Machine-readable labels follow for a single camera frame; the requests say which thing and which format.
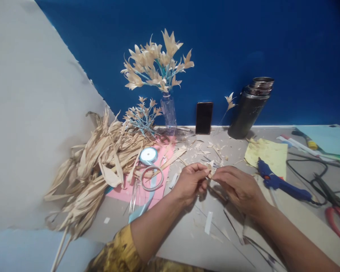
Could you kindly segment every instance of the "thermos lid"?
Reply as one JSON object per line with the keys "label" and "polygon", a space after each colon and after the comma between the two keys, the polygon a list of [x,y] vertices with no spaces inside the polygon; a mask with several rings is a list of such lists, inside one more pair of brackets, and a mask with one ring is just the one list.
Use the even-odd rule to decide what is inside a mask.
{"label": "thermos lid", "polygon": [[252,83],[247,86],[246,92],[256,96],[269,95],[274,82],[275,80],[271,77],[255,77]]}

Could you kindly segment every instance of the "stainless steel thermos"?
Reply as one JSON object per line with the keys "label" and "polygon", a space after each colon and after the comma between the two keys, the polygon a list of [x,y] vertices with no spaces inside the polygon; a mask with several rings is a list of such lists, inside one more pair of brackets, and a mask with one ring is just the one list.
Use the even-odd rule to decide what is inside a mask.
{"label": "stainless steel thermos", "polygon": [[228,129],[230,137],[243,139],[247,136],[270,98],[274,81],[270,77],[255,77],[251,84],[243,88],[235,118]]}

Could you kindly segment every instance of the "black phone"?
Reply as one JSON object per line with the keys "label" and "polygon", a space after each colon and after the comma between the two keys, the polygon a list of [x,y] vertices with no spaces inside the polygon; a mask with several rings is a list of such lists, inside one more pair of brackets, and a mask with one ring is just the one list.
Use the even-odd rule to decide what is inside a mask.
{"label": "black phone", "polygon": [[210,134],[213,116],[213,102],[200,102],[196,105],[195,134]]}

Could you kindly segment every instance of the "blue glue gun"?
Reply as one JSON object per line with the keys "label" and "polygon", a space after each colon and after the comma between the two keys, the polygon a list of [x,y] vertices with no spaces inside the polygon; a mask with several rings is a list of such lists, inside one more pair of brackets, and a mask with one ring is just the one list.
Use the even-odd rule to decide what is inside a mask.
{"label": "blue glue gun", "polygon": [[261,174],[262,178],[264,179],[264,185],[266,188],[272,187],[274,190],[280,188],[285,193],[289,194],[295,199],[298,200],[306,200],[311,201],[312,195],[307,190],[299,189],[280,177],[276,176],[271,169],[269,168],[268,164],[258,158],[258,171]]}

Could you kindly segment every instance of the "dried corn husk pile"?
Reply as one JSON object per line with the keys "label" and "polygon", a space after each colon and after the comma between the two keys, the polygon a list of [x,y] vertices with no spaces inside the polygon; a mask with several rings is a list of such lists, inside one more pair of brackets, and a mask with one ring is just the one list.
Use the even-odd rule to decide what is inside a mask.
{"label": "dried corn husk pile", "polygon": [[[65,230],[64,236],[67,232],[70,233],[64,251],[70,241],[80,237],[91,226],[108,185],[123,185],[124,174],[128,174],[128,182],[132,181],[133,175],[141,175],[136,169],[139,154],[142,149],[154,144],[152,135],[143,135],[128,126],[126,121],[113,121],[109,125],[108,109],[105,110],[103,118],[95,113],[88,114],[95,115],[97,128],[87,144],[72,148],[72,157],[59,167],[53,184],[44,197],[45,201],[68,198],[61,211],[51,213],[46,218],[49,229]],[[64,194],[56,194],[58,188],[63,187],[67,181]],[[54,225],[54,216],[58,214],[65,215],[65,219]],[[56,261],[57,258],[56,264],[53,264],[54,270],[59,264]]]}

